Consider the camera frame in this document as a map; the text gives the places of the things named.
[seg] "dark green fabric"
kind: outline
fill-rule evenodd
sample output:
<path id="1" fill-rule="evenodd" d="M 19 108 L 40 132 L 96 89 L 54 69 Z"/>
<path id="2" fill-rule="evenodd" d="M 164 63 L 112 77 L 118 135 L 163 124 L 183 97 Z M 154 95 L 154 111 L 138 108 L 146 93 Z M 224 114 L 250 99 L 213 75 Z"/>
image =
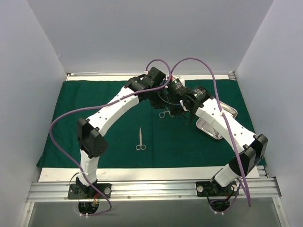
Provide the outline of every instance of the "dark green fabric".
<path id="1" fill-rule="evenodd" d="M 67 81 L 58 97 L 53 120 L 70 110 L 108 103 L 125 84 L 125 81 Z M 194 88 L 202 85 L 214 94 L 212 80 L 190 80 L 186 85 Z M 236 120 L 253 131 L 250 116 L 243 101 L 238 83 L 218 80 L 220 99 L 238 111 Z M 215 140 L 196 127 L 197 118 L 190 125 L 168 114 L 159 118 L 163 110 L 152 109 L 143 101 L 126 112 L 107 132 L 109 147 L 100 157 L 99 168 L 140 167 L 192 167 L 223 166 L 234 156 L 229 144 Z M 76 121 L 93 115 L 96 110 L 83 111 L 60 120 L 53 129 L 55 139 L 72 157 L 80 161 L 76 135 Z M 142 129 L 146 150 L 135 149 L 139 144 L 139 128 Z M 48 136 L 38 167 L 76 167 L 50 140 Z"/>

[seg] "gray wall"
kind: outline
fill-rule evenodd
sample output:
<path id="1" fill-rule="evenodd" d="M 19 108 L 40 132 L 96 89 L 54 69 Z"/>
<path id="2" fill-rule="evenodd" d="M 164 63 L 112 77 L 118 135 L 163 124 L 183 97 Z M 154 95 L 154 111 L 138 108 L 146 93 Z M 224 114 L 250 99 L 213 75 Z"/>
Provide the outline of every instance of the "gray wall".
<path id="1" fill-rule="evenodd" d="M 66 72 L 140 72 L 154 58 L 172 65 L 196 56 L 227 73 L 238 68 L 273 0 L 28 2 Z M 178 73 L 209 74 L 196 62 Z"/>
<path id="2" fill-rule="evenodd" d="M 268 136 L 269 172 L 294 227 L 303 223 L 302 9 L 302 0 L 275 0 L 237 70 L 255 129 Z"/>
<path id="3" fill-rule="evenodd" d="M 0 225 L 18 226 L 66 75 L 25 0 L 0 2 Z"/>

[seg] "screw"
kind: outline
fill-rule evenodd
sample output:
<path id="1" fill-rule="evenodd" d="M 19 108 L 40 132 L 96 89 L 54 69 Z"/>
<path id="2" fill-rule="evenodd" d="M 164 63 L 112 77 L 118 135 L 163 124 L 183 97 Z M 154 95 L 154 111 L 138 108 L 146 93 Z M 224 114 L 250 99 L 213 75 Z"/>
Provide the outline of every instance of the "screw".
<path id="1" fill-rule="evenodd" d="M 198 192 L 203 192 L 203 186 L 199 185 L 199 186 L 197 187 L 197 191 L 198 191 Z"/>
<path id="2" fill-rule="evenodd" d="M 110 188 L 106 187 L 106 188 L 104 189 L 104 194 L 105 194 L 105 195 L 109 195 L 110 192 L 111 192 Z"/>
<path id="3" fill-rule="evenodd" d="M 232 185 L 232 190 L 235 192 L 237 191 L 237 186 L 235 184 Z"/>

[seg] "silver scissors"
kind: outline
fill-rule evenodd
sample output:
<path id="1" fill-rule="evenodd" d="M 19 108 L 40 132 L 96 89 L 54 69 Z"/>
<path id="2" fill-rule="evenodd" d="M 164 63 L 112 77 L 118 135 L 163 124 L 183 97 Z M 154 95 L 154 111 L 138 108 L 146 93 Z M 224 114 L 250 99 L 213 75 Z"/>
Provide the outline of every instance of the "silver scissors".
<path id="1" fill-rule="evenodd" d="M 146 149 L 146 146 L 144 144 L 142 144 L 142 131 L 141 131 L 141 127 L 140 127 L 140 130 L 139 130 L 139 143 L 137 146 L 136 146 L 136 150 L 145 150 Z"/>
<path id="2" fill-rule="evenodd" d="M 168 107 L 165 107 L 165 108 L 164 108 L 164 111 L 159 113 L 159 117 L 160 117 L 160 118 L 164 118 L 166 113 L 169 113 L 169 115 L 170 115 L 171 117 L 174 116 L 174 115 L 171 115 L 171 113 L 170 113 Z"/>

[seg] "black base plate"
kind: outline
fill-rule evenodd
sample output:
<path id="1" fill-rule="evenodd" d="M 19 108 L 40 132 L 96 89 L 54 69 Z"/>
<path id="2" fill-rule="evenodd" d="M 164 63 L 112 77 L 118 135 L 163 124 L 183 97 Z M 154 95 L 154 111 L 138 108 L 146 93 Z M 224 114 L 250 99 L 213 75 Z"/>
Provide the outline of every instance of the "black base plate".
<path id="1" fill-rule="evenodd" d="M 196 182 L 197 196 L 198 197 L 206 197 L 206 193 L 205 193 L 204 190 L 202 192 L 197 191 L 198 186 L 202 186 L 205 189 L 205 188 L 209 188 L 211 186 L 211 184 L 212 183 L 210 181 L 198 181 L 198 182 Z M 224 191 L 220 192 L 220 194 L 216 193 L 215 190 L 208 190 L 207 191 L 208 196 L 209 197 L 212 197 L 212 196 L 228 196 L 233 192 L 232 185 L 237 185 L 237 183 L 235 181 L 231 182 L 228 186 L 226 186 Z"/>
<path id="2" fill-rule="evenodd" d="M 106 188 L 110 188 L 110 191 L 112 189 L 112 185 L 110 183 L 98 183 L 95 185 L 96 188 L 98 188 L 107 198 L 110 198 L 110 195 L 111 195 L 111 192 L 106 195 L 104 193 L 104 190 Z M 94 195 L 93 196 L 87 196 L 86 194 L 82 193 L 78 186 L 75 184 L 75 183 L 72 183 L 70 185 L 70 188 L 68 190 L 68 195 L 67 195 L 67 198 L 69 200 L 81 200 L 81 199 L 93 199 L 94 198 Z"/>

